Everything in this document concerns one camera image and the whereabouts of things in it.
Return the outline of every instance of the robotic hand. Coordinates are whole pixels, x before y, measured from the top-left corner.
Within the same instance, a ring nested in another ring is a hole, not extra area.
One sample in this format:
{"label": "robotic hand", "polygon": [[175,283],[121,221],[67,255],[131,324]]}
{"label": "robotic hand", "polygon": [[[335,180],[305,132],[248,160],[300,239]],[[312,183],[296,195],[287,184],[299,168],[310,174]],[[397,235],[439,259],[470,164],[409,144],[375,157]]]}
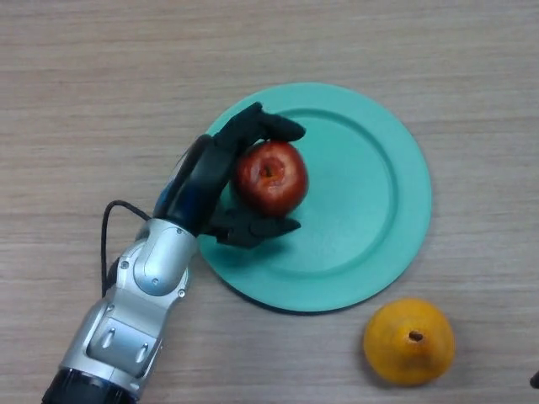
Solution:
{"label": "robotic hand", "polygon": [[202,135],[191,145],[153,217],[144,216],[148,220],[136,240],[111,267],[104,296],[84,318],[43,397],[44,404],[140,400],[163,348],[169,314],[185,297],[196,237],[207,234],[219,243],[251,248],[300,227],[292,219],[265,218],[240,209],[223,211],[218,202],[237,159],[256,141],[297,141],[304,134],[297,123],[267,114],[255,103],[213,137]]}

